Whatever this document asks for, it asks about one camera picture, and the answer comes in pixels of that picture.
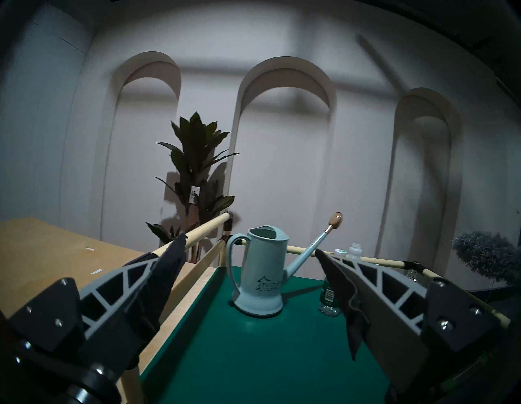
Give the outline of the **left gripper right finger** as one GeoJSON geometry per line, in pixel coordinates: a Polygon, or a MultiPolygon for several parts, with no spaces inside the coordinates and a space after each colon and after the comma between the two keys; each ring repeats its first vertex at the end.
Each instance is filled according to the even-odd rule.
{"type": "Polygon", "coordinates": [[[317,249],[346,323],[351,359],[362,344],[398,392],[413,386],[428,350],[421,341],[425,292],[395,270],[340,259],[317,249]]]}

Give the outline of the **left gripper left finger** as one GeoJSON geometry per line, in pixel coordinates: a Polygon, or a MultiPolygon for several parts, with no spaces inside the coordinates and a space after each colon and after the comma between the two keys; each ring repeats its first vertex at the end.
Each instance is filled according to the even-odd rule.
{"type": "Polygon", "coordinates": [[[79,291],[86,329],[79,354],[89,359],[134,359],[160,329],[159,317],[185,264],[187,234],[145,261],[134,260],[79,291]]]}

